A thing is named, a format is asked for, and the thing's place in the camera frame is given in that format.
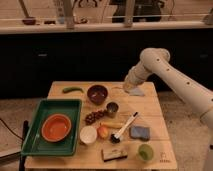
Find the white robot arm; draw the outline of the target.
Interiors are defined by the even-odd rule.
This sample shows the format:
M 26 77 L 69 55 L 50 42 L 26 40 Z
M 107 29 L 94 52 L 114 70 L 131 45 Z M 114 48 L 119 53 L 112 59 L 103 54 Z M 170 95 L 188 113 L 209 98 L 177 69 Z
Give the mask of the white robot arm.
M 200 121 L 211 132 L 203 171 L 213 171 L 213 92 L 186 76 L 169 64 L 170 53 L 164 48 L 146 48 L 140 53 L 140 61 L 124 79 L 123 89 L 131 92 L 147 78 L 156 74 L 185 103 L 191 106 Z

